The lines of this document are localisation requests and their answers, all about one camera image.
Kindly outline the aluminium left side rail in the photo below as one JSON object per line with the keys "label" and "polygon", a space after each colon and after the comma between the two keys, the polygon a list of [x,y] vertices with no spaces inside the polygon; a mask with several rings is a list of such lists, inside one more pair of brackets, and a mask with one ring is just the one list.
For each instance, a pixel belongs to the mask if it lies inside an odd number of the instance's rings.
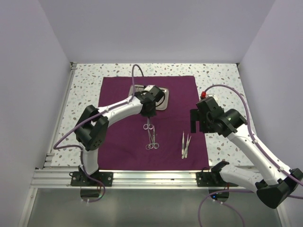
{"label": "aluminium left side rail", "polygon": [[59,109],[59,112],[58,112],[58,116],[57,116],[57,119],[56,119],[56,122],[55,122],[55,128],[54,128],[54,131],[53,131],[52,136],[51,136],[50,144],[49,144],[49,147],[48,147],[48,150],[47,150],[42,168],[50,168],[51,167],[52,158],[54,156],[53,146],[56,142],[57,134],[60,130],[62,118],[63,118],[63,115],[64,115],[66,103],[67,103],[67,100],[68,100],[68,96],[69,96],[71,84],[72,84],[72,81],[73,81],[73,78],[74,78],[75,70],[77,68],[77,64],[78,64],[77,62],[71,62],[71,70],[70,70],[70,73],[68,75],[67,85],[66,85],[65,90],[64,90],[62,103],[61,103],[61,106],[60,106],[60,109]]}

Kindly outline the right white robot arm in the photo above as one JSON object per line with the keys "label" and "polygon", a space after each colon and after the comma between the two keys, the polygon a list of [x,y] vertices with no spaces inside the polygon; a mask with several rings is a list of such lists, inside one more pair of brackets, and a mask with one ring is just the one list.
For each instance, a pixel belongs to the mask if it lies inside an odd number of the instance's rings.
{"label": "right white robot arm", "polygon": [[297,188],[303,178],[299,168],[291,169],[280,161],[260,140],[249,134],[248,122],[235,109],[225,112],[221,107],[190,110],[191,132],[196,123],[203,133],[218,133],[235,144],[255,165],[254,173],[221,161],[209,172],[197,172],[197,185],[220,186],[224,183],[244,187],[257,194],[269,208],[277,208]]}

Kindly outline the steel tweezers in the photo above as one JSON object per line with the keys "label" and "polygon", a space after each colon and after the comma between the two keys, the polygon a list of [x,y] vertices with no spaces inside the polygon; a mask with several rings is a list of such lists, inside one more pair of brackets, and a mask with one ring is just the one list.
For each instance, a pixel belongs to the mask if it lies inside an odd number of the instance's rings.
{"label": "steel tweezers", "polygon": [[181,149],[181,155],[182,155],[182,159],[185,158],[185,154],[187,151],[187,142],[188,142],[189,137],[187,136],[187,139],[185,139],[185,134],[183,132],[182,134],[182,149]]}
{"label": "steel tweezers", "polygon": [[187,151],[186,151],[186,154],[185,154],[185,158],[187,158],[187,154],[188,154],[188,148],[189,148],[189,144],[190,144],[190,141],[191,141],[191,136],[187,135],[189,137],[188,139],[188,142],[187,142]]}

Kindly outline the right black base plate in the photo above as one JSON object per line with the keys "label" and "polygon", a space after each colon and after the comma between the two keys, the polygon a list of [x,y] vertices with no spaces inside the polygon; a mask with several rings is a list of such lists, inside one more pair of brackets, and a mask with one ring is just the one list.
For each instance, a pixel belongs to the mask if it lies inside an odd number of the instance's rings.
{"label": "right black base plate", "polygon": [[196,183],[198,187],[238,187],[234,183],[224,181],[218,173],[196,172]]}

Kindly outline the aluminium front rail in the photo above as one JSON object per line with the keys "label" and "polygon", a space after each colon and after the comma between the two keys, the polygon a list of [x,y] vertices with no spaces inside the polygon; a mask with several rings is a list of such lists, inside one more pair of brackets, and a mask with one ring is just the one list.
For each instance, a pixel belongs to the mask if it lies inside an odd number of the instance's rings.
{"label": "aluminium front rail", "polygon": [[[88,189],[96,190],[97,186],[72,186],[72,172],[75,168],[49,168],[35,170],[32,177],[31,189]],[[191,171],[119,171],[113,170],[107,179],[111,181],[106,189],[216,189],[233,188],[238,184],[229,183],[209,184],[202,183],[199,187],[196,177],[198,170]]]}

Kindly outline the stainless steel instrument tray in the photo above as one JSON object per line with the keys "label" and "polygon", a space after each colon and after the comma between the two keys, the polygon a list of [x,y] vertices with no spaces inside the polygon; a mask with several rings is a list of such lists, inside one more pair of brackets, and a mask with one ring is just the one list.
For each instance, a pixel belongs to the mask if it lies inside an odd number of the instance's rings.
{"label": "stainless steel instrument tray", "polygon": [[[139,84],[134,85],[135,92],[138,92],[138,91],[142,92],[144,90],[149,91],[152,87],[153,87],[153,85],[147,85],[147,86],[139,85]],[[169,90],[165,87],[159,87],[159,89],[164,93],[164,96],[161,98],[161,100],[159,102],[156,103],[156,110],[164,111],[168,107]]]}

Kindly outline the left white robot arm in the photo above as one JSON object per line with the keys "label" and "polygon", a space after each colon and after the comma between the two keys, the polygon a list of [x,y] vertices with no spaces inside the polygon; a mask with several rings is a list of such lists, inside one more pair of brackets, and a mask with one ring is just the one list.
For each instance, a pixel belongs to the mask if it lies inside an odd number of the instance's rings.
{"label": "left white robot arm", "polygon": [[159,99],[152,95],[137,93],[108,106],[85,108],[74,131],[76,140],[84,147],[80,154],[79,174],[85,184],[92,186],[101,181],[98,149],[105,141],[108,128],[132,115],[155,116],[157,101]]}

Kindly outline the aluminium rail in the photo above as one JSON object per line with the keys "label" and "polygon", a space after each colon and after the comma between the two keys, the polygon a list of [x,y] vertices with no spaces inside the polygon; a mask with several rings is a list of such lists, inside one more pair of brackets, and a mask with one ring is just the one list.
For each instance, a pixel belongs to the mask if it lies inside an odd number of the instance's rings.
{"label": "aluminium rail", "polygon": [[49,144],[49,147],[48,147],[48,150],[47,150],[42,168],[50,168],[51,167],[52,158],[54,156],[53,146],[56,142],[57,134],[60,130],[62,118],[63,118],[63,115],[64,115],[66,103],[67,103],[67,100],[68,100],[68,96],[69,96],[71,84],[72,84],[72,81],[73,81],[73,78],[74,78],[75,70],[77,68],[77,64],[78,64],[77,62],[71,62],[71,70],[70,70],[70,73],[68,75],[67,85],[66,85],[65,90],[64,90],[62,103],[61,103],[61,106],[60,106],[60,109],[59,109],[59,112],[58,112],[58,116],[57,116],[57,119],[56,119],[56,122],[55,122],[55,128],[54,128],[54,131],[53,131],[52,136],[51,136],[50,144]]}
{"label": "aluminium rail", "polygon": [[[88,189],[96,190],[97,186],[72,186],[72,172],[75,168],[49,168],[35,170],[32,177],[31,189]],[[202,183],[199,187],[196,177],[198,170],[191,171],[119,171],[113,170],[107,179],[111,181],[106,189],[216,189],[233,188],[238,184],[229,183],[209,184]]]}

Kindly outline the purple surgical drape cloth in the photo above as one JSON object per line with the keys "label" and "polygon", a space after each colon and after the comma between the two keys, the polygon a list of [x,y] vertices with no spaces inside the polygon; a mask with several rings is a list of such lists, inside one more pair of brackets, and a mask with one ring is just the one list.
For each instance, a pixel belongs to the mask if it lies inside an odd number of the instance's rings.
{"label": "purple surgical drape cloth", "polygon": [[[139,114],[111,125],[98,151],[98,165],[105,170],[202,170],[208,168],[205,135],[190,131],[190,110],[199,100],[193,76],[107,77],[102,81],[99,105],[119,102],[129,96],[131,85],[156,85],[169,90],[168,107],[151,118],[158,149],[147,150],[147,119]],[[181,158],[182,134],[191,136],[187,158]]]}

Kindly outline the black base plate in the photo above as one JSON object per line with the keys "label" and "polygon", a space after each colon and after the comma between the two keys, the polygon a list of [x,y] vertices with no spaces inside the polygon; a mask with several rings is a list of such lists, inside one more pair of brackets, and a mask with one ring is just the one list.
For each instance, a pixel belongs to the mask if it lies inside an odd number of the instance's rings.
{"label": "black base plate", "polygon": [[[70,172],[69,176],[71,177],[71,186],[81,186],[81,187],[90,187],[90,186],[100,186],[96,181],[88,178],[83,171],[74,171]],[[113,172],[95,172],[91,176],[104,184],[105,187],[111,187],[113,182]]]}
{"label": "black base plate", "polygon": [[196,172],[196,183],[198,187],[238,187],[234,183],[224,181],[218,173]]}

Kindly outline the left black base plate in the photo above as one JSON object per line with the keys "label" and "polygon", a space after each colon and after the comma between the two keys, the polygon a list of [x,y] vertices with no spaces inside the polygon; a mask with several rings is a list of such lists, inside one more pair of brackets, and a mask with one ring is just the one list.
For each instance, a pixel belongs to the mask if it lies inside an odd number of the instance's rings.
{"label": "left black base plate", "polygon": [[[81,186],[81,187],[90,187],[90,186],[100,186],[96,181],[88,178],[83,171],[74,171],[70,172],[69,176],[71,177],[71,186]],[[113,182],[113,172],[95,172],[91,176],[104,184],[105,187],[111,187]]]}

